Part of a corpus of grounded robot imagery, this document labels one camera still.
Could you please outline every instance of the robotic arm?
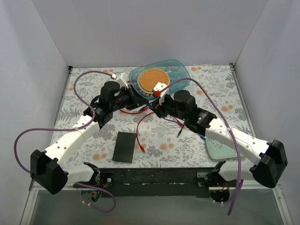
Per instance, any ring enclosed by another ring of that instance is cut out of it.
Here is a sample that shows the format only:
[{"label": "robotic arm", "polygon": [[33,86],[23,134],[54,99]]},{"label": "robotic arm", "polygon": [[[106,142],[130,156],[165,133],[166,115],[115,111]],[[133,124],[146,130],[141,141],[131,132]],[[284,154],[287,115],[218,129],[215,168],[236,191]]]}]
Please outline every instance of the robotic arm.
[{"label": "robotic arm", "polygon": [[[154,91],[162,90],[165,84],[158,83]],[[94,121],[84,129],[69,132],[43,152],[35,150],[30,157],[30,175],[33,180],[47,189],[51,194],[58,193],[66,184],[82,182],[94,186],[98,184],[100,169],[90,163],[80,166],[66,166],[71,155],[94,133],[99,131],[113,117],[113,112],[127,108],[136,109],[148,104],[122,76],[116,81],[109,81],[101,88],[99,96],[95,97],[91,106],[96,116]],[[191,131],[215,139],[229,147],[234,147],[226,126],[214,114],[201,109],[195,103],[195,98],[186,90],[177,91],[174,99],[168,94],[168,89],[160,94],[150,109],[160,118],[167,115],[175,116],[185,121]],[[73,127],[88,123],[92,118],[90,108],[83,112]],[[256,180],[260,184],[274,188],[284,171],[287,160],[285,149],[281,142],[273,143],[251,137],[241,131],[232,129],[241,153],[250,159],[242,162],[241,179]],[[207,186],[235,180],[237,177],[236,162],[219,162],[203,179]]]}]

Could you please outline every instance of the gray wall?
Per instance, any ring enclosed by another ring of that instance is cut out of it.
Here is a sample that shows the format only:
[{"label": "gray wall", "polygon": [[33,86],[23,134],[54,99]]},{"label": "gray wall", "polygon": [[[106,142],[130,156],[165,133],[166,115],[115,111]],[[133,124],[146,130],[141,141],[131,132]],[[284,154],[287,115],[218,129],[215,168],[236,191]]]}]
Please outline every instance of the gray wall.
[{"label": "gray wall", "polygon": [[[53,127],[67,66],[30,0],[0,0],[0,224],[20,223],[30,176],[16,163],[13,144],[25,129]],[[50,143],[33,132],[18,144],[29,168],[30,153]]]},{"label": "gray wall", "polygon": [[75,67],[236,62],[268,0],[32,0]]},{"label": "gray wall", "polygon": [[281,182],[295,224],[300,223],[300,1],[269,0],[236,63],[257,136],[285,144]]}]

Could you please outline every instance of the floral tablecloth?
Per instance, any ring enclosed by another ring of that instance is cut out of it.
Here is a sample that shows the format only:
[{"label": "floral tablecloth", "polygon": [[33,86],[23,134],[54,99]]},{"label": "floral tablecloth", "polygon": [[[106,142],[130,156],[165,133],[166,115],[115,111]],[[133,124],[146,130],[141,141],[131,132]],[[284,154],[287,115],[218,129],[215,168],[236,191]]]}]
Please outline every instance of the floral tablecloth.
[{"label": "floral tablecloth", "polygon": [[[73,84],[78,75],[89,70],[100,70],[119,75],[120,72],[130,73],[135,67],[108,68],[73,68],[70,74],[57,128],[68,128],[74,125],[82,112],[87,108],[74,94]],[[231,126],[250,134],[250,126],[242,105],[234,77],[229,66],[188,66],[190,76],[198,80],[208,92],[216,105],[221,109]],[[90,102],[99,95],[103,84],[110,78],[101,74],[88,74],[77,83],[77,91],[86,101]],[[191,82],[186,88],[195,96],[198,107],[217,112],[203,92]],[[139,127],[140,142],[145,148],[143,153],[135,144],[133,162],[131,164],[112,161],[114,146],[119,131],[135,132],[138,121],[150,110],[138,115],[114,112],[113,119],[99,132],[94,134],[69,159],[69,165],[80,165],[91,162],[100,168],[137,168],[137,167],[214,167],[217,163],[209,157],[205,141],[190,130],[184,128],[180,137],[176,138],[180,127],[150,115]],[[55,132],[53,142],[64,132]]]}]

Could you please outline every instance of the white plastic part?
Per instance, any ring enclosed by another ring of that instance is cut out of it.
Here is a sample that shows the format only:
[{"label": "white plastic part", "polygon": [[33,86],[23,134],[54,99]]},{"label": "white plastic part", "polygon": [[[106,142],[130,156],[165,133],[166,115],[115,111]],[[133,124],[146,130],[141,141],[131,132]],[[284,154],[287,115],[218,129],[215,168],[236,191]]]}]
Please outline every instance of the white plastic part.
[{"label": "white plastic part", "polygon": [[[249,171],[252,166],[254,166],[254,164],[249,160],[241,162],[240,178],[242,180],[255,180],[253,174]],[[226,161],[221,166],[219,175],[226,181],[236,180],[238,176],[238,162]]]},{"label": "white plastic part", "polygon": [[85,164],[65,166],[64,170],[69,173],[66,184],[90,181],[92,175],[94,174],[93,169]]},{"label": "white plastic part", "polygon": [[[162,90],[166,87],[167,85],[165,83],[158,82],[155,87],[153,88],[153,92],[157,90]],[[161,105],[165,101],[165,95],[169,94],[169,89],[164,90],[163,92],[160,93],[160,98],[159,98],[159,104]]]},{"label": "white plastic part", "polygon": [[[259,154],[265,153],[269,147],[267,141],[254,138],[235,128],[232,128],[231,130],[240,147],[240,153],[257,165],[261,160]],[[213,119],[210,122],[210,128],[206,129],[205,136],[235,149],[231,135],[220,118]]]},{"label": "white plastic part", "polygon": [[[88,115],[81,116],[73,127],[81,127],[90,120],[91,117]],[[100,130],[99,124],[97,122],[92,122],[84,129],[68,132],[56,143],[45,149],[46,155],[51,159],[57,158],[57,163],[64,168],[71,155],[98,130]]]},{"label": "white plastic part", "polygon": [[128,88],[127,82],[123,79],[123,75],[125,72],[121,73],[120,76],[115,80],[115,82],[118,82],[121,87],[125,87],[126,89]]}]

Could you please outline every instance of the black rectangular pad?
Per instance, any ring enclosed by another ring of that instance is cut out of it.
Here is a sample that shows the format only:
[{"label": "black rectangular pad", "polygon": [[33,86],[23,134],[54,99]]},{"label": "black rectangular pad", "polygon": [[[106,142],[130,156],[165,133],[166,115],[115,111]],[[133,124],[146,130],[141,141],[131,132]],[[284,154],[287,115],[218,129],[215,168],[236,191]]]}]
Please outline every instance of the black rectangular pad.
[{"label": "black rectangular pad", "polygon": [[132,163],[135,138],[135,133],[119,132],[112,160],[122,163]]}]

